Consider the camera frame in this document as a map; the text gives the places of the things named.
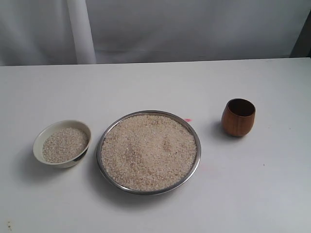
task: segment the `uncooked rice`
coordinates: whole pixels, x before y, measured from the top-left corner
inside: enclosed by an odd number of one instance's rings
[[[139,191],[169,187],[193,167],[196,144],[189,131],[166,116],[132,116],[110,130],[102,162],[117,183]]]
[[[43,157],[49,163],[62,163],[78,156],[87,146],[85,132],[65,128],[53,133],[43,144]]]

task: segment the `wooden cup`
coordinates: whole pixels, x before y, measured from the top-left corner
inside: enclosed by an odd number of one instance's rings
[[[244,99],[230,100],[222,116],[222,126],[231,136],[242,137],[248,134],[255,120],[254,105]]]

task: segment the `table surface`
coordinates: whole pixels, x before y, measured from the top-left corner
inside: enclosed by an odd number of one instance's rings
[[[230,99],[256,107],[244,138],[225,135]],[[0,232],[311,232],[311,59],[0,67]],[[131,112],[191,118],[202,144],[195,174],[160,196],[123,193],[94,151]],[[46,126],[92,130],[85,158],[58,170],[35,160]]]

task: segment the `metal plate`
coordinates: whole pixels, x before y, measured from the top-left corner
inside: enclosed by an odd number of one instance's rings
[[[129,117],[133,117],[133,116],[139,116],[139,115],[156,115],[156,116],[164,116],[164,117],[169,117],[175,121],[177,121],[178,123],[180,123],[182,126],[184,126],[194,137],[194,142],[196,144],[196,157],[193,163],[193,167],[192,169],[189,171],[189,173],[182,178],[180,181],[178,181],[177,183],[167,187],[167,188],[163,188],[160,190],[156,190],[156,191],[138,191],[138,190],[134,190],[134,189],[130,189],[127,187],[124,187],[120,184],[118,184],[117,182],[115,182],[106,172],[103,163],[102,163],[102,145],[104,143],[104,140],[106,138],[106,135],[109,133],[109,131],[115,127],[118,123],[120,123],[122,120],[127,119]],[[108,129],[103,133],[98,146],[97,146],[97,163],[99,166],[99,169],[102,173],[102,175],[110,182],[112,183],[114,186],[118,187],[119,189],[128,192],[128,193],[132,193],[132,194],[137,194],[137,195],[158,195],[158,194],[162,194],[162,193],[166,193],[169,192],[179,186],[181,186],[183,183],[185,183],[195,172],[195,170],[197,169],[199,162],[200,162],[200,158],[201,158],[201,144],[200,144],[200,140],[198,135],[196,134],[196,132],[193,130],[193,128],[190,126],[190,124],[188,124],[185,120],[183,120],[182,118],[171,114],[171,113],[167,113],[167,112],[162,112],[162,111],[157,111],[157,110],[146,110],[146,111],[139,111],[139,112],[135,112],[135,113],[131,113],[128,114],[122,118],[120,118],[119,120],[115,121],[112,125],[110,125],[108,127]]]

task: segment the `white backdrop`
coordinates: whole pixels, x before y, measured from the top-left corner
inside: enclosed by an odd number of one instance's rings
[[[0,65],[287,57],[310,9],[311,0],[1,0]]]

